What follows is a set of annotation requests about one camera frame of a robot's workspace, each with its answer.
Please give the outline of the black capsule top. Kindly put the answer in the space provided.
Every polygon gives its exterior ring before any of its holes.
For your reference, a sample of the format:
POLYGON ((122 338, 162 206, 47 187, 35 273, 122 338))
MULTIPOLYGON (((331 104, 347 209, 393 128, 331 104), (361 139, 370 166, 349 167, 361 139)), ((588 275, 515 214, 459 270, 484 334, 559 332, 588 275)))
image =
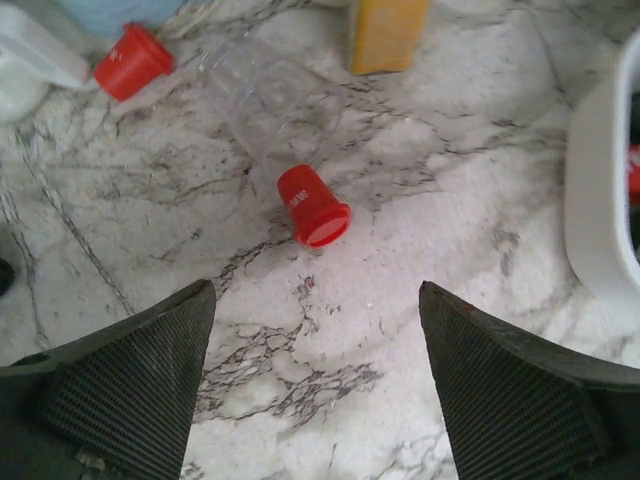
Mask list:
POLYGON ((0 296, 4 296, 15 281, 15 270, 9 262, 0 259, 0 296))

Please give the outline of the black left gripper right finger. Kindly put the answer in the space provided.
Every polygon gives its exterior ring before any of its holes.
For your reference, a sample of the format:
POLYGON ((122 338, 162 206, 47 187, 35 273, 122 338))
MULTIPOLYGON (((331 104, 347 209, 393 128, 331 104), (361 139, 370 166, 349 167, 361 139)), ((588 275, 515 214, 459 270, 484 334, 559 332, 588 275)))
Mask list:
POLYGON ((638 478, 638 369, 547 341, 433 282, 419 311, 459 478, 638 478))

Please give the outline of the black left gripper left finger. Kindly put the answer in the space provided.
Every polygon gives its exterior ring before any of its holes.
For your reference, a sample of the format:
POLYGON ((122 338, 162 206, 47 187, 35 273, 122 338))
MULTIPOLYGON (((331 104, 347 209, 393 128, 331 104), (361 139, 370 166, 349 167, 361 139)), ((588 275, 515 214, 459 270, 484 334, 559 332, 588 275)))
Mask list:
POLYGON ((215 310, 201 279, 2 367, 2 478, 178 478, 215 310))

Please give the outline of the white plastic storage basket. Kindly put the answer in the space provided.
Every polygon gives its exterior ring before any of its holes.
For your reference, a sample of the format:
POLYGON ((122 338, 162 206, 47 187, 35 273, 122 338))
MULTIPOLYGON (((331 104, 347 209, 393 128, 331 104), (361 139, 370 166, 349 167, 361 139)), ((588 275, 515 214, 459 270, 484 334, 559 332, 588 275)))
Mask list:
POLYGON ((639 262, 629 226, 632 94, 639 88, 639 33, 572 115, 565 164, 565 246, 578 279, 601 302, 639 311, 639 262))

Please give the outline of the red capsule pair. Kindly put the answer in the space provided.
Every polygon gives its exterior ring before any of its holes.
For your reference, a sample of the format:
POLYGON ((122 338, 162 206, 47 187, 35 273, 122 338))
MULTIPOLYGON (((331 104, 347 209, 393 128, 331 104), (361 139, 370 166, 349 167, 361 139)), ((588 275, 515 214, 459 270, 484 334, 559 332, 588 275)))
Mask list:
POLYGON ((628 195, 631 206, 640 204, 640 146, 631 144, 628 155, 628 195))

